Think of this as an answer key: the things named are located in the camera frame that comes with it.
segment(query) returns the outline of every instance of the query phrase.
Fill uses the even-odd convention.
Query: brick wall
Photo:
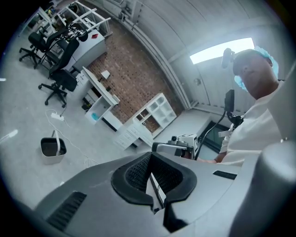
[[[88,69],[98,78],[102,71],[110,72],[109,78],[102,79],[101,83],[105,87],[110,86],[110,93],[120,99],[111,112],[125,123],[156,94],[162,92],[177,116],[180,115],[182,104],[149,53],[124,26],[116,20],[110,20],[109,23],[113,34],[105,40],[107,53],[93,61]],[[151,132],[158,128],[152,119],[147,121],[146,126]]]

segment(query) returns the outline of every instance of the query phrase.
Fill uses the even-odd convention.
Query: black slot
[[[236,178],[236,174],[232,174],[232,173],[227,173],[227,172],[224,172],[224,171],[220,171],[220,170],[217,170],[213,173],[213,175],[217,175],[217,176],[220,176],[220,177],[223,177],[223,178],[226,178],[226,179],[231,179],[231,180],[235,180]]]
[[[85,199],[86,194],[73,192],[51,215],[47,222],[63,231]]]

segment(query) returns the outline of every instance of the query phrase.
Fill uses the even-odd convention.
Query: drawer
[[[139,131],[134,126],[129,127],[129,132],[132,135],[134,135],[136,138],[139,138],[140,137]]]
[[[82,83],[82,85],[86,84],[88,81],[87,77],[83,73],[78,74],[76,78]]]
[[[88,94],[86,94],[86,96],[84,97],[87,101],[88,101],[88,103],[90,103],[91,105],[92,104],[94,104],[94,100],[88,95]]]
[[[122,141],[124,141],[127,144],[132,144],[137,138],[134,137],[132,134],[130,134],[129,132],[125,132],[123,134],[121,134],[118,139],[121,139]]]
[[[82,83],[78,79],[76,79],[76,81],[77,81],[77,86],[76,86],[75,90],[78,89],[78,88],[81,89],[82,88]]]
[[[122,143],[120,143],[119,141],[113,141],[113,143],[116,145],[116,146],[119,146],[119,147],[121,147],[122,149],[127,149],[127,147],[124,145],[124,144],[122,144]]]
[[[92,89],[90,89],[87,94],[93,99],[93,101],[97,101],[99,98],[98,96],[95,94],[95,92],[93,92]]]

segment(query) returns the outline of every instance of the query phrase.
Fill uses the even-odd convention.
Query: blue hair net
[[[263,57],[270,58],[270,60],[272,62],[272,71],[273,71],[274,75],[278,78],[278,63],[277,63],[277,61],[274,60],[273,56],[270,56],[269,53],[266,50],[264,50],[263,48],[260,48],[259,46],[255,46],[255,50],[257,52],[261,53]],[[245,84],[242,82],[242,79],[241,79],[240,76],[235,76],[234,81],[243,90],[248,91],[247,88],[245,87]]]

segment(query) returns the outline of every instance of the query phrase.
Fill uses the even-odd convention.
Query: white lab coat
[[[248,155],[260,154],[267,146],[280,142],[281,134],[271,113],[267,109],[268,101],[281,87],[271,94],[256,100],[255,104],[243,116],[244,121],[234,131],[230,127],[229,136],[222,142],[220,153],[227,152],[221,164],[241,166]]]

